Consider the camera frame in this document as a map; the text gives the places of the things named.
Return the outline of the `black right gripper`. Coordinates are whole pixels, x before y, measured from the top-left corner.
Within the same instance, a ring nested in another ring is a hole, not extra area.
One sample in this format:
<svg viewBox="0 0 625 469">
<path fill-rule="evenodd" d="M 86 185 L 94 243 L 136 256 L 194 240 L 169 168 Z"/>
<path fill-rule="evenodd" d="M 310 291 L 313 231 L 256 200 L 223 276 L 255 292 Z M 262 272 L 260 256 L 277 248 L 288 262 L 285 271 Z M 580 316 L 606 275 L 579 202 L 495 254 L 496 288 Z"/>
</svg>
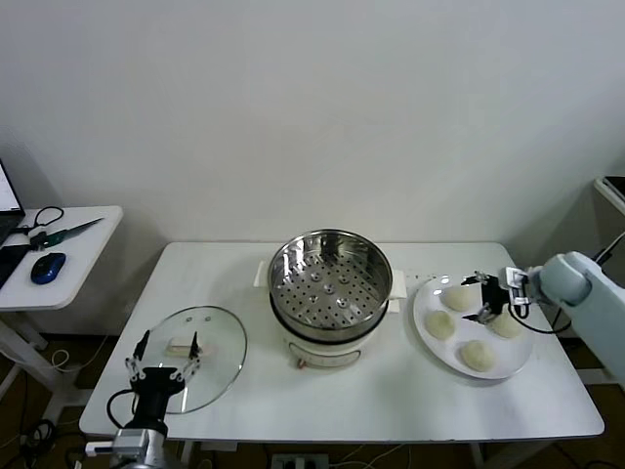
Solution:
<svg viewBox="0 0 625 469">
<path fill-rule="evenodd" d="M 463 316 L 463 320 L 477 323 L 489 323 L 494 316 L 499 316 L 504 312 L 510 302 L 509 292 L 499 284 L 497 277 L 474 271 L 472 276 L 464 277 L 461 285 L 481 284 L 482 307 L 474 314 Z"/>
</svg>

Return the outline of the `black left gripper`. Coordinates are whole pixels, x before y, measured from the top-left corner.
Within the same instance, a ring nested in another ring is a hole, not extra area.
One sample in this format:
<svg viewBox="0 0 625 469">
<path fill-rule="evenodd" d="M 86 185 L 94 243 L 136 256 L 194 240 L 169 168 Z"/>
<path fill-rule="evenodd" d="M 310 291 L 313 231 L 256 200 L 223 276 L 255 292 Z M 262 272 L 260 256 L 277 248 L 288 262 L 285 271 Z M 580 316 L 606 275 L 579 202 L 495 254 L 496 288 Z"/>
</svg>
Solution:
<svg viewBox="0 0 625 469">
<path fill-rule="evenodd" d="M 167 430 L 165 414 L 169 400 L 181 393 L 186 381 L 200 368 L 203 350 L 194 332 L 190 341 L 185 337 L 170 340 L 170 356 L 185 359 L 177 368 L 147 368 L 143 371 L 142 359 L 148 343 L 150 331 L 147 330 L 136 344 L 130 358 L 125 359 L 129 380 L 134 382 L 131 389 L 137 395 L 137 406 L 130 421 L 131 429 Z"/>
</svg>

